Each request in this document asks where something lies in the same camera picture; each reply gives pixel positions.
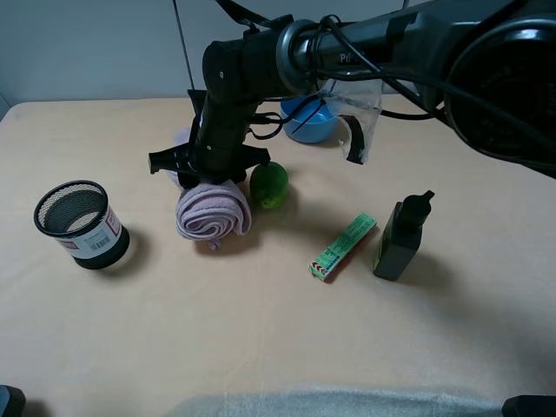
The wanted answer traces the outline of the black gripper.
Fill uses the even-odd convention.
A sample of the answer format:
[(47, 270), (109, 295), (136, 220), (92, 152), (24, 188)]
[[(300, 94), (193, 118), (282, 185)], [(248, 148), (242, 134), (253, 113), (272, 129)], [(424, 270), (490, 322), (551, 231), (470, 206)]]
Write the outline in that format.
[(266, 149), (244, 143), (257, 101), (228, 105), (217, 103), (206, 90), (190, 89), (188, 93), (195, 111), (189, 140), (150, 153), (152, 174), (173, 171), (183, 189), (193, 189), (202, 181), (244, 182), (248, 169), (270, 163)]

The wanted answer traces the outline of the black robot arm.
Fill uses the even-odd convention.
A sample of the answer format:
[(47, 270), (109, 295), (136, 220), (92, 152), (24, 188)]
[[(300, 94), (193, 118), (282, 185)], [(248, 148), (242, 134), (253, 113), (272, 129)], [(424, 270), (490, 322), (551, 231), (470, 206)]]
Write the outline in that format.
[(186, 188), (242, 182), (270, 160), (245, 144), (252, 126), (284, 124), (261, 103), (309, 103), (329, 80), (381, 80), (470, 148), (554, 176), (554, 2), (427, 1), (360, 22), (221, 7), (243, 36), (206, 48), (189, 140), (150, 154), (152, 172), (175, 172)]

